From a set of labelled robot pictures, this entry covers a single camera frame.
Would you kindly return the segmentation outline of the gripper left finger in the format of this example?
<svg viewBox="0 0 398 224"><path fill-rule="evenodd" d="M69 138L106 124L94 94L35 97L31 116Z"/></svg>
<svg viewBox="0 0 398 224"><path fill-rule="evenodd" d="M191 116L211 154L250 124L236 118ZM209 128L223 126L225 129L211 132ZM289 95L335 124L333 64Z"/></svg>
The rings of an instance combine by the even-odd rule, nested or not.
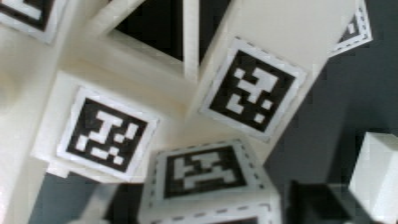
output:
<svg viewBox="0 0 398 224"><path fill-rule="evenodd" d="M79 217L67 224L138 224L142 184L99 184Z"/></svg>

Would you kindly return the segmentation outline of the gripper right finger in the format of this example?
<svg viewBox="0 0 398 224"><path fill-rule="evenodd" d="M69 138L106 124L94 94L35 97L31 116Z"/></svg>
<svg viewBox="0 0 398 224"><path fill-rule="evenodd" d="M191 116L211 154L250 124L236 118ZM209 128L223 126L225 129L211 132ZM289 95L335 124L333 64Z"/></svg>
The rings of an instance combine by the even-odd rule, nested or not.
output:
<svg viewBox="0 0 398 224"><path fill-rule="evenodd" d="M291 182L285 224L378 224L344 184Z"/></svg>

